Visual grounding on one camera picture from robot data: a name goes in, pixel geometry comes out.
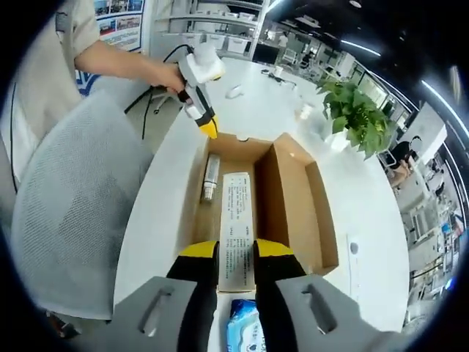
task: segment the white mouse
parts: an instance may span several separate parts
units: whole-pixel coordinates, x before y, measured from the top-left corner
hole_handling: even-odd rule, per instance
[[[244,95],[243,86],[238,84],[237,86],[231,88],[228,92],[226,92],[225,97],[227,99],[235,99],[241,95]]]

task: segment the person's arm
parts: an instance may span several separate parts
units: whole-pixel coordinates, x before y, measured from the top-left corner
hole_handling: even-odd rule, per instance
[[[88,73],[129,79],[142,79],[152,86],[165,86],[173,92],[184,90],[176,64],[164,64],[149,57],[120,50],[98,40],[75,58],[75,67]]]
[[[77,69],[103,76],[142,79],[173,92],[184,90],[176,65],[104,43],[100,40],[93,1],[75,0],[73,3],[73,54]]]

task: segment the white table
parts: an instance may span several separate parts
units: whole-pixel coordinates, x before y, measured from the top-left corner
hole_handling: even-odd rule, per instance
[[[400,331],[407,307],[409,259],[399,209],[378,160],[350,149],[333,153],[312,131],[322,116],[316,86],[284,73],[279,85],[253,62],[224,59],[226,74],[208,84],[222,132],[274,140],[287,131],[318,161],[336,230],[339,267],[325,278],[360,305],[362,318],[380,330]],[[243,85],[244,96],[226,92]],[[297,122],[299,94],[317,106],[316,118]],[[195,186],[206,138],[182,111],[156,153],[128,222],[117,268],[114,303],[153,276],[165,276],[188,243]],[[357,254],[350,243],[359,246]]]

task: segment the white mesh chair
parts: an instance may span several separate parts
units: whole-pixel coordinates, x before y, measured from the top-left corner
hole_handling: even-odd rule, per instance
[[[290,63],[291,65],[295,65],[296,64],[296,52],[293,51],[292,49],[288,49],[286,48],[285,49],[285,52],[284,52],[284,55],[282,56],[281,60],[282,62],[283,61],[286,61],[288,63]]]
[[[152,154],[104,92],[43,139],[21,182],[10,239],[32,299],[80,318],[112,316],[125,228]]]

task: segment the beige sleeve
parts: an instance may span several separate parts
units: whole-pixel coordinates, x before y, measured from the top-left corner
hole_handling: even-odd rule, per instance
[[[100,39],[93,0],[75,0],[73,7],[73,54],[80,55]]]

